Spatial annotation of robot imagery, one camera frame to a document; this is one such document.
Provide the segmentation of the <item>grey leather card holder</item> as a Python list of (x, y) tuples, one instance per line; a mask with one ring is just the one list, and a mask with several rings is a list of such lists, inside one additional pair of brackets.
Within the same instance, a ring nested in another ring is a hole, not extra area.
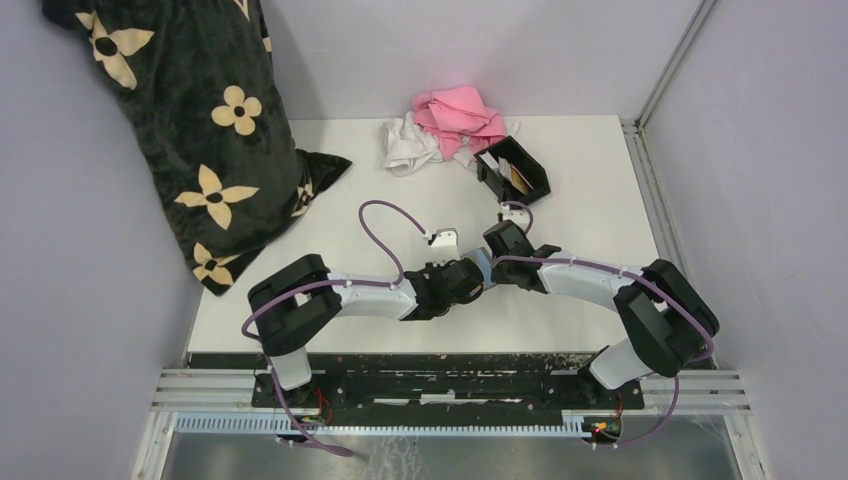
[(481, 271), (484, 290), (491, 289), (496, 285), (492, 279), (492, 257), (485, 247), (480, 247), (464, 253), (462, 258), (471, 260)]

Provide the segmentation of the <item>black plastic card box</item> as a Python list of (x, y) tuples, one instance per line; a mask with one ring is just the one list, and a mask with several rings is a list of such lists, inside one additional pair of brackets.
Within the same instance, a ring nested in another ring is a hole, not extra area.
[(474, 154), (477, 179), (499, 202), (531, 205), (551, 193), (545, 168), (512, 136)]

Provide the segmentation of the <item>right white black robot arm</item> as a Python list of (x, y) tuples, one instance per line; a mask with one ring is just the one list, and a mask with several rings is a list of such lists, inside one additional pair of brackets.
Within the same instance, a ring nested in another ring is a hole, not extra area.
[(630, 268), (552, 245), (535, 248), (509, 220), (491, 227), (483, 238), (493, 254), (495, 283), (574, 297), (619, 315), (625, 339), (601, 349), (581, 369), (577, 392), (585, 405), (602, 408), (627, 382), (650, 374), (673, 378), (690, 362), (713, 354), (720, 323), (673, 263), (657, 259)]

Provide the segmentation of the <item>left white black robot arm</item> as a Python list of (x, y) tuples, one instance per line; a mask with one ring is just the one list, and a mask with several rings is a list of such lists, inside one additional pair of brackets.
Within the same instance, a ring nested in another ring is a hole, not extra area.
[(248, 293), (252, 313), (242, 334), (261, 344), (276, 378), (276, 392), (291, 406), (307, 404), (315, 382), (307, 344), (336, 317), (429, 321), (484, 291), (484, 274), (470, 259), (428, 263), (390, 277), (352, 275), (305, 255)]

